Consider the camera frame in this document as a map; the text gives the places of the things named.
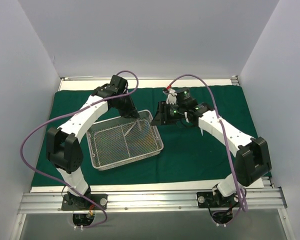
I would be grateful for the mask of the metal mesh instrument tray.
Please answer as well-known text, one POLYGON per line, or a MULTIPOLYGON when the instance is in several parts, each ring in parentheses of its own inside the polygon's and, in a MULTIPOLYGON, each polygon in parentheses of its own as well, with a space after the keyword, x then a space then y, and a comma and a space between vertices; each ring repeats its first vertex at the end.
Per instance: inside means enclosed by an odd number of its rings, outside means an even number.
POLYGON ((114 117, 95 122, 86 132, 92 166, 105 171, 158 155, 164 148, 158 128, 147 109, 139 118, 114 117), (139 131, 137 120, 142 131, 139 131), (131 125, 133 130, 124 137, 131 125))

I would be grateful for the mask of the green surgical drape cloth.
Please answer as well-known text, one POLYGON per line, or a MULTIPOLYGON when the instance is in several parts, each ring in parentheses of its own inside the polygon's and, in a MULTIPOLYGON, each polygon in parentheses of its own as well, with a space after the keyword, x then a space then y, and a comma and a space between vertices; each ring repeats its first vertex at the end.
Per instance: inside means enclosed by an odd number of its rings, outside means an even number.
MULTIPOLYGON (((257 132, 240 86, 210 86, 219 114, 245 134, 257 137, 257 132)), ((50 119, 77 111, 92 90, 62 90, 54 95, 50 119)), ((213 104, 208 90, 191 87, 198 102, 213 104)), ((136 108, 156 113, 158 102, 165 100, 162 88, 139 88, 131 95, 136 108)), ((198 127, 164 125, 158 127, 164 144, 160 154, 116 168, 99 171, 92 166, 86 136, 80 145, 83 152, 81 170, 89 185, 134 185, 224 179, 231 173, 225 146, 198 127)), ((60 173, 46 159, 44 138, 36 168, 61 179, 60 173)))

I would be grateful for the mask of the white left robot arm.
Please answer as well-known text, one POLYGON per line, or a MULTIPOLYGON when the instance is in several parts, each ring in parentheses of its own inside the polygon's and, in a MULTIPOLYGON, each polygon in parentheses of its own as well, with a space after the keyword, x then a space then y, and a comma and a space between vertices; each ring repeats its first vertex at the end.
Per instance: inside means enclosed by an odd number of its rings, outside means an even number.
POLYGON ((109 83, 95 88, 82 107, 59 127, 46 133, 46 157, 67 183, 67 193, 80 210, 90 206, 90 186, 81 170, 84 156, 81 140, 88 129, 110 109, 117 109, 127 119, 139 118, 128 93, 128 81, 113 75, 109 83))

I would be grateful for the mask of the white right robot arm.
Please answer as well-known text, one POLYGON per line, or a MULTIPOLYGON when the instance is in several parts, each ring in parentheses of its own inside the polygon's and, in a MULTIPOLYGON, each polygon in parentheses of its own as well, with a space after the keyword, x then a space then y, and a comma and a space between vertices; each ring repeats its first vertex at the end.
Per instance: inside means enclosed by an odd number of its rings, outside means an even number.
POLYGON ((218 117, 207 103, 180 106, 160 101, 151 125, 172 125, 181 119, 215 137, 235 157, 230 166, 231 174, 214 187, 212 200, 215 205, 224 206, 237 190, 250 186, 272 170, 267 141, 235 128, 218 117))

